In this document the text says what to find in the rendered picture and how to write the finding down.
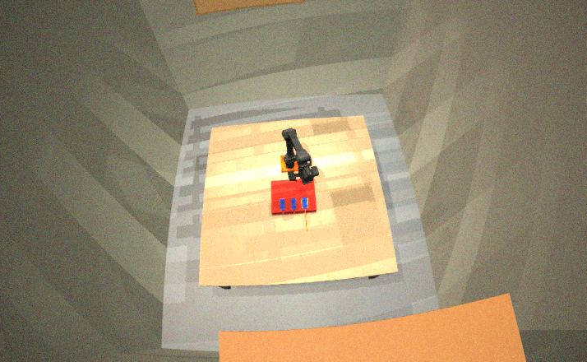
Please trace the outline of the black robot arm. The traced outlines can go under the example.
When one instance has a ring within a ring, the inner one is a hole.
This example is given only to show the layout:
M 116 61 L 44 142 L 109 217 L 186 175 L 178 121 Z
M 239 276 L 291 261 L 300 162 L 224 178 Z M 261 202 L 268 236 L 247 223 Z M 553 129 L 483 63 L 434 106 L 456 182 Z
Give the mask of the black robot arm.
M 281 135 L 286 141 L 287 153 L 283 157 L 285 168 L 294 169 L 294 162 L 297 161 L 298 169 L 301 170 L 299 178 L 302 180 L 303 185 L 312 183 L 314 179 L 314 175 L 310 169 L 310 166 L 312 166 L 312 158 L 311 155 L 307 153 L 307 150 L 302 147 L 297 137 L 296 129 L 288 128 L 282 130 Z M 293 148 L 296 151 L 296 155 L 294 154 Z M 310 163 L 308 163 L 308 161 Z

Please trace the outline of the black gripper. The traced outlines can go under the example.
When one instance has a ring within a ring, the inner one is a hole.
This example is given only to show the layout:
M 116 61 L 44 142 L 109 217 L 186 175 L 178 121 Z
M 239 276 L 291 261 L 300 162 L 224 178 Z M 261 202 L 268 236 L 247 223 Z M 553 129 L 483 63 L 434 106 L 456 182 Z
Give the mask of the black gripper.
M 312 171 L 314 177 L 316 177 L 316 176 L 319 175 L 319 170 L 318 170 L 317 166 L 311 167 L 311 171 Z M 295 181 L 297 183 L 297 179 L 296 178 L 299 177 L 300 174 L 301 174 L 301 170 L 298 170 L 298 173 L 296 173 L 296 174 L 294 173 L 293 170 L 292 171 L 288 171 L 289 181 L 290 182 L 291 181 Z

